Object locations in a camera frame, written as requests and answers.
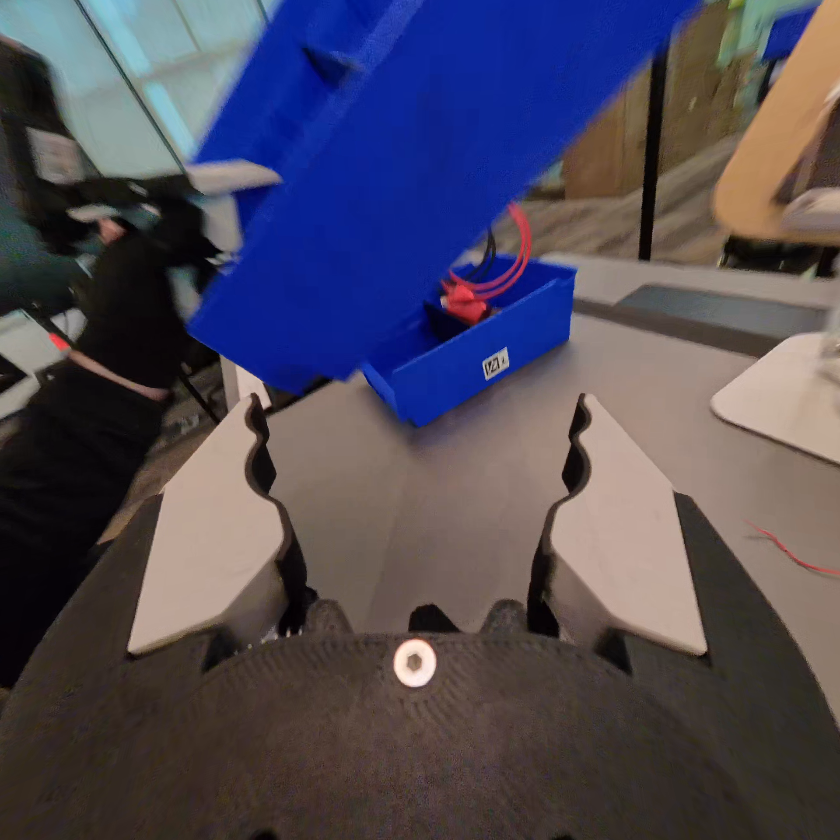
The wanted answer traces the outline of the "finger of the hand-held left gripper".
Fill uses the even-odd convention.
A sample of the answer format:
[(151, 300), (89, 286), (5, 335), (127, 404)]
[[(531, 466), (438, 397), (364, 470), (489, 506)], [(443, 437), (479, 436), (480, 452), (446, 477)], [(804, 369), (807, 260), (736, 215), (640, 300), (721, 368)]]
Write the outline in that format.
[(186, 169), (186, 200), (203, 214), (203, 235), (222, 253), (235, 253), (244, 241), (240, 194), (265, 191), (281, 176), (251, 161), (217, 161)]

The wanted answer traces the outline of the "person's left hand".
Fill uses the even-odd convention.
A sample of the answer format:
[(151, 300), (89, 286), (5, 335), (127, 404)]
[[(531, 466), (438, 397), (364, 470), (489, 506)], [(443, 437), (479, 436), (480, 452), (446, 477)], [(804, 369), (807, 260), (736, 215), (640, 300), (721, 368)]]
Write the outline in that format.
[(113, 383), (162, 401), (186, 352), (172, 295), (171, 268), (141, 232), (121, 233), (94, 264), (86, 324), (70, 360)]

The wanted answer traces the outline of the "blue bin with tag sticker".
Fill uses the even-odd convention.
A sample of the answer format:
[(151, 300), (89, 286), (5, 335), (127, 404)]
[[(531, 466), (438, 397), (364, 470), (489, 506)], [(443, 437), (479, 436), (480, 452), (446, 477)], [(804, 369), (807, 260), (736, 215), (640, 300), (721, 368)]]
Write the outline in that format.
[(362, 375), (400, 420), (426, 426), (568, 342), (576, 275), (573, 266), (531, 259), (473, 326), (444, 310), (441, 289), (429, 291), (362, 363)]

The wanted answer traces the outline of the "person's left forearm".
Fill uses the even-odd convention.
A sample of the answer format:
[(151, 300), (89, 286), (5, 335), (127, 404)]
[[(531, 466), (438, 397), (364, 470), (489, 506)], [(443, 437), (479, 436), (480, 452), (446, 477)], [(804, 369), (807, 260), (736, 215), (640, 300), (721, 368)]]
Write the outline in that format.
[(90, 552), (158, 438), (172, 357), (60, 362), (1, 456), (1, 685), (10, 689), (87, 577)]

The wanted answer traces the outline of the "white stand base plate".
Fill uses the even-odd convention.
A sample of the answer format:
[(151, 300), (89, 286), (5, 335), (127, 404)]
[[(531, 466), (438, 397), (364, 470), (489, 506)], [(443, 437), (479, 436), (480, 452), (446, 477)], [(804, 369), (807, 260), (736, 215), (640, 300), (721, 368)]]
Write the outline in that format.
[(826, 372), (823, 334), (792, 336), (710, 400), (723, 422), (839, 464), (838, 382)]

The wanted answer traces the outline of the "black floor lamp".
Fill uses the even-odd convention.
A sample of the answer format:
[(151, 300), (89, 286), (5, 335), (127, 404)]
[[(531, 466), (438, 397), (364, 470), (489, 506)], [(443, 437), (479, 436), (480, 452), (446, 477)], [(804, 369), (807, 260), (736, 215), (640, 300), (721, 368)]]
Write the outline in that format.
[(667, 38), (654, 54), (649, 74), (644, 173), (637, 242), (637, 259), (640, 261), (650, 261), (652, 257), (669, 51), (670, 38)]

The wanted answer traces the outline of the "plain blue bin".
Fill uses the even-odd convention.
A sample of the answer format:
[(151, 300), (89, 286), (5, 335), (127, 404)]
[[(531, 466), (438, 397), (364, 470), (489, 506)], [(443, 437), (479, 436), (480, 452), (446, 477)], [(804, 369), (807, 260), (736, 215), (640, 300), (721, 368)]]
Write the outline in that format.
[(346, 378), (700, 5), (279, 2), (196, 159), (280, 183), (187, 331), (282, 390)]

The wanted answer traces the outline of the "brown wooden cabinet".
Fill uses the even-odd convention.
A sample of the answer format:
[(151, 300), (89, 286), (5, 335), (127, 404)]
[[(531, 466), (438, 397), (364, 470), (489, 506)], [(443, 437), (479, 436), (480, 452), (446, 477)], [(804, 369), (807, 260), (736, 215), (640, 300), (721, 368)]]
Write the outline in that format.
[[(745, 60), (719, 62), (728, 2), (706, 4), (671, 40), (658, 173), (669, 172), (739, 130)], [(651, 66), (628, 81), (563, 154), (567, 200), (620, 197), (641, 188)]]

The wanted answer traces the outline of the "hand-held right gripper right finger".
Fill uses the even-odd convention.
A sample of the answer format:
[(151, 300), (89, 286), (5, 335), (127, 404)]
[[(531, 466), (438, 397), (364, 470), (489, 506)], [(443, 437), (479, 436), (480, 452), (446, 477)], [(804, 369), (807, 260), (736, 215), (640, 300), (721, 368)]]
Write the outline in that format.
[(593, 394), (579, 396), (528, 589), (535, 632), (596, 649), (623, 632), (708, 651), (676, 491)]

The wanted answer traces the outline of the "black board with wooden edge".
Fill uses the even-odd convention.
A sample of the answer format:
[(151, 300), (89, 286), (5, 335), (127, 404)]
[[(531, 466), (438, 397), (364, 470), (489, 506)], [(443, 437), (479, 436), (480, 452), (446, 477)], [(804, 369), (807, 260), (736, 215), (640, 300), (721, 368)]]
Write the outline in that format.
[(801, 158), (839, 80), (839, 2), (825, 1), (742, 136), (717, 184), (712, 208), (730, 235), (837, 247), (838, 233), (785, 229), (779, 185)]

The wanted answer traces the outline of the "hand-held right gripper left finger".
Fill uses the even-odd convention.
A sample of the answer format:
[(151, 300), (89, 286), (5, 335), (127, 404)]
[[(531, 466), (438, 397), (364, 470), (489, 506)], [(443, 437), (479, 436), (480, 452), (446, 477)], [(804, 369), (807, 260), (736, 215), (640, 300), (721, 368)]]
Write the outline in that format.
[(248, 395), (164, 486), (130, 655), (206, 630), (247, 648), (284, 616), (299, 624), (308, 572), (287, 510), (270, 495), (269, 436), (258, 396)]

